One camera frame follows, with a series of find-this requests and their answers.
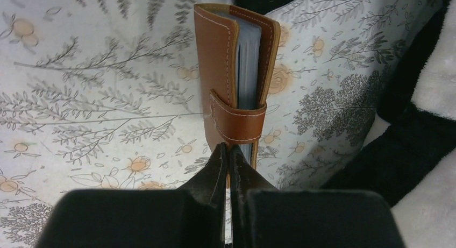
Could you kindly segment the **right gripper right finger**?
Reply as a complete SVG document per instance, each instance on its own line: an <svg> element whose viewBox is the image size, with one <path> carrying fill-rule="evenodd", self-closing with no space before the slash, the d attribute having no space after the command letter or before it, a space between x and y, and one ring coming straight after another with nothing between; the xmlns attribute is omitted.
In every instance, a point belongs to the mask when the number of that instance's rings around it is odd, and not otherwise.
<svg viewBox="0 0 456 248"><path fill-rule="evenodd" d="M404 247L380 195L278 190L237 145L229 151L233 247Z"/></svg>

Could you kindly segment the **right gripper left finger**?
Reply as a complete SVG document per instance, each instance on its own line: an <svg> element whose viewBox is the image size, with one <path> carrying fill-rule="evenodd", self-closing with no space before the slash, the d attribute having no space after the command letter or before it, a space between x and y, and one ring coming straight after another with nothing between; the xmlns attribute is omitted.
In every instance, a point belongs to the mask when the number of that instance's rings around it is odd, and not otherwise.
<svg viewBox="0 0 456 248"><path fill-rule="evenodd" d="M227 148L176 189L78 189L54 207L37 247L223 247Z"/></svg>

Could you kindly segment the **brown leather card holder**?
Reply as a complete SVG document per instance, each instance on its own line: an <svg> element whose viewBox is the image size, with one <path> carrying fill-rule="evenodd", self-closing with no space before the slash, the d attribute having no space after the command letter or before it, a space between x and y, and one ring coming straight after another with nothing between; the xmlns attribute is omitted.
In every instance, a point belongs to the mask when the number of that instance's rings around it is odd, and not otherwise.
<svg viewBox="0 0 456 248"><path fill-rule="evenodd" d="M260 30L259 57L252 63L256 72L252 108L241 106L241 76L238 72L241 23ZM259 140L267 110L267 92L272 80L280 40L280 24L264 15L229 4L194 5L194 23L201 83L206 141L211 150L219 143L240 144L253 168L257 166Z"/></svg>

